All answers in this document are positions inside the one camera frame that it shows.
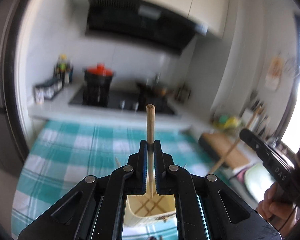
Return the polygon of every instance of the human hand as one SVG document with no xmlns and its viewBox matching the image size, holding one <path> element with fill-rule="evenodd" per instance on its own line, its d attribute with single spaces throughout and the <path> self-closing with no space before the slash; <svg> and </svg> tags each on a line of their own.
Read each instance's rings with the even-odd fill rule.
<svg viewBox="0 0 300 240">
<path fill-rule="evenodd" d="M 274 184 L 271 185 L 269 189 L 266 190 L 264 198 L 258 204 L 256 211 L 270 224 L 272 224 L 272 222 L 269 219 L 273 215 L 277 216 L 278 219 L 275 220 L 272 226 L 275 229 L 280 230 L 281 236 L 285 237 L 296 223 L 297 212 L 296 210 L 293 210 L 293 204 L 289 205 L 289 204 L 273 201 L 273 197 L 277 191 L 277 187 L 278 184 L 275 182 Z M 287 223 L 284 225 L 284 223 L 290 216 L 291 212 L 293 212 L 293 214 L 291 215 Z"/>
</svg>

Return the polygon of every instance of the finger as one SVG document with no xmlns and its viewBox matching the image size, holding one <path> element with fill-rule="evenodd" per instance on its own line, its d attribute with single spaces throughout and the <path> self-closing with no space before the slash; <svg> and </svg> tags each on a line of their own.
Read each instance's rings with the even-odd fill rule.
<svg viewBox="0 0 300 240">
<path fill-rule="evenodd" d="M 293 205 L 288 205 L 280 202 L 272 202 L 269 206 L 269 210 L 277 217 L 286 220 L 293 211 Z"/>
<path fill-rule="evenodd" d="M 268 192 L 268 199 L 272 200 L 274 197 L 274 194 L 277 192 L 277 188 L 278 188 L 278 183 L 275 182 L 274 184 L 271 185 L 271 187 L 269 188 L 269 192 Z"/>
<path fill-rule="evenodd" d="M 262 216 L 265 220 L 268 220 L 267 217 L 266 217 L 266 213 L 263 211 L 263 208 L 262 208 L 262 203 L 263 203 L 263 200 L 259 202 L 257 208 L 256 208 L 256 211 L 259 213 L 260 216 Z"/>
<path fill-rule="evenodd" d="M 268 198 L 268 194 L 269 194 L 269 189 L 266 190 L 264 198 L 263 198 L 263 202 L 262 202 L 262 209 L 266 214 L 266 218 L 270 218 L 273 215 L 269 211 L 269 206 L 270 206 L 272 200 Z"/>
</svg>

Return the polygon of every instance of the black cooktop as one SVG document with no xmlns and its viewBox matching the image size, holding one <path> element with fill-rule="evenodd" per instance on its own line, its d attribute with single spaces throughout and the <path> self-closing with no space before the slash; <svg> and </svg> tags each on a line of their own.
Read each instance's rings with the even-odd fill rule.
<svg viewBox="0 0 300 240">
<path fill-rule="evenodd" d="M 122 109 L 137 112 L 145 112 L 146 105 L 153 104 L 156 107 L 156 113 L 175 115 L 175 112 L 168 106 L 166 98 L 152 98 L 135 92 L 109 90 L 107 93 L 101 93 L 101 101 L 97 103 L 96 101 L 89 100 L 89 95 L 90 93 L 87 92 L 87 87 L 83 86 L 74 95 L 69 104 Z"/>
</svg>

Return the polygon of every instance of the red pot lid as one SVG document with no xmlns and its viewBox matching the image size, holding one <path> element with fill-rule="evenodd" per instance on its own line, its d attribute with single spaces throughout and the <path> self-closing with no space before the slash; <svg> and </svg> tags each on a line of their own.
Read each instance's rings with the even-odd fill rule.
<svg viewBox="0 0 300 240">
<path fill-rule="evenodd" d="M 91 74 L 99 76 L 113 76 L 113 71 L 105 68 L 104 64 L 98 64 L 96 67 L 87 68 L 87 71 Z"/>
</svg>

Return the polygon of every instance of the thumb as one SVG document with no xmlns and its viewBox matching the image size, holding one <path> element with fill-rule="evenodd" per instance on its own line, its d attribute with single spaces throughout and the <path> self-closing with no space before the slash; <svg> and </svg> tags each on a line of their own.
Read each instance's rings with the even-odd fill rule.
<svg viewBox="0 0 300 240">
<path fill-rule="evenodd" d="M 277 217 L 286 220 L 293 211 L 293 205 L 284 204 L 280 202 L 272 202 L 269 206 L 269 211 Z"/>
</svg>

